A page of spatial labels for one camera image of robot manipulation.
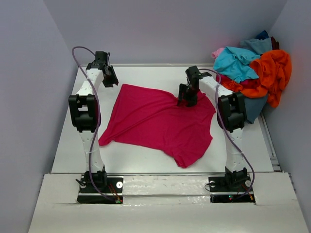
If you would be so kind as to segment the magenta t-shirt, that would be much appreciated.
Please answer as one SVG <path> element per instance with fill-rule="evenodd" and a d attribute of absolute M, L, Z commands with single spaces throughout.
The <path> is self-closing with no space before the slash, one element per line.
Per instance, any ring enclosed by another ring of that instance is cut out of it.
<path fill-rule="evenodd" d="M 170 92 L 129 84 L 121 86 L 99 145 L 111 141 L 160 150 L 181 168 L 201 159 L 212 142 L 210 127 L 216 113 L 208 97 L 187 107 Z"/>

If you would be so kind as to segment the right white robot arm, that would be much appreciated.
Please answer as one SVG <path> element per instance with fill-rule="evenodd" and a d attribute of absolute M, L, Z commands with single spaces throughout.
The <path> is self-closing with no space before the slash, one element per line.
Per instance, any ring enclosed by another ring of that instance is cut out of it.
<path fill-rule="evenodd" d="M 225 174 L 208 179 L 209 191 L 239 192 L 241 186 L 250 180 L 247 161 L 242 152 L 242 133 L 247 118 L 244 96 L 240 92 L 228 90 L 212 77 L 194 78 L 188 84 L 179 85 L 177 103 L 196 105 L 199 90 L 215 101 L 218 124 L 225 135 Z"/>

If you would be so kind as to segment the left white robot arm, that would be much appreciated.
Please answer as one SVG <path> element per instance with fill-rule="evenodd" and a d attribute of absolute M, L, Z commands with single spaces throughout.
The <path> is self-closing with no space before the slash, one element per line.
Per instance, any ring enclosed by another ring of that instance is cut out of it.
<path fill-rule="evenodd" d="M 102 68 L 89 64 L 85 69 L 86 80 L 75 95 L 69 96 L 69 112 L 72 125 L 79 132 L 86 157 L 86 172 L 81 186 L 103 190 L 107 175 L 100 155 L 98 129 L 101 123 L 97 91 L 101 84 L 113 87 L 119 80 L 112 66 Z"/>

